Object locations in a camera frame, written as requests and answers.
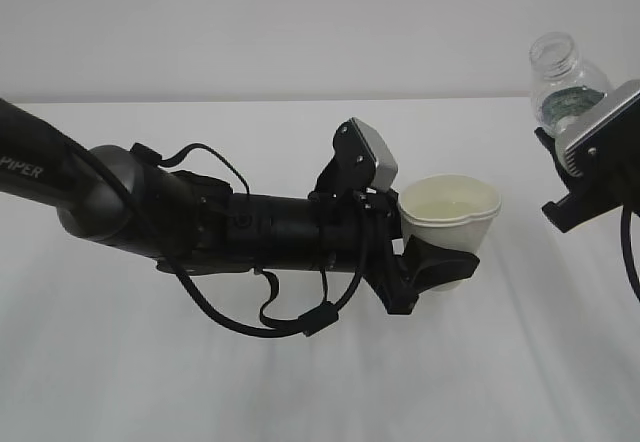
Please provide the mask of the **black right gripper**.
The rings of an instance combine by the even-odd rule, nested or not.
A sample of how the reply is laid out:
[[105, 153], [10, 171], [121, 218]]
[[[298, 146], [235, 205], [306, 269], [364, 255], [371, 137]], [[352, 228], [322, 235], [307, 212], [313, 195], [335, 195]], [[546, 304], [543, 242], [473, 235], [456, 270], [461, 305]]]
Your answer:
[[574, 178], [558, 159], [555, 139], [542, 127], [537, 127], [534, 134], [549, 153], [558, 177], [568, 190], [559, 201], [547, 202], [541, 208], [560, 232], [567, 233], [618, 207], [630, 208], [633, 214], [639, 215], [639, 154], [602, 176]]

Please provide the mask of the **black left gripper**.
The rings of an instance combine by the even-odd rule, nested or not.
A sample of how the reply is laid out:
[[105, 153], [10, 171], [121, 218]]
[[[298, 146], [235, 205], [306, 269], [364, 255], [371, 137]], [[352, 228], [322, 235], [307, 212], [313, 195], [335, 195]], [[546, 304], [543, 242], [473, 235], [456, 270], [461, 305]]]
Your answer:
[[472, 252], [439, 247], [416, 236], [395, 255], [393, 241], [401, 237], [397, 194], [354, 192], [353, 200], [360, 231], [349, 298], [365, 280], [388, 314], [409, 315], [420, 294], [469, 279], [479, 266]]

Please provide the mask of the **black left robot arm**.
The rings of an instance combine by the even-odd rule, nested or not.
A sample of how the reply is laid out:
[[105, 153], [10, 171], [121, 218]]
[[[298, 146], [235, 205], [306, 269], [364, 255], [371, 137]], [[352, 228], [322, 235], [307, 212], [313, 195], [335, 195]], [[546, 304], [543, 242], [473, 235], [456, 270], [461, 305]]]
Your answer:
[[[343, 122], [334, 154], [305, 198], [235, 192], [136, 144], [85, 150], [44, 120], [1, 105], [1, 189], [55, 208], [71, 235], [180, 264], [192, 276], [279, 270], [350, 272], [390, 314], [427, 290], [471, 277], [474, 250], [403, 237], [396, 162], [379, 133]], [[393, 244], [403, 238], [404, 250]]]

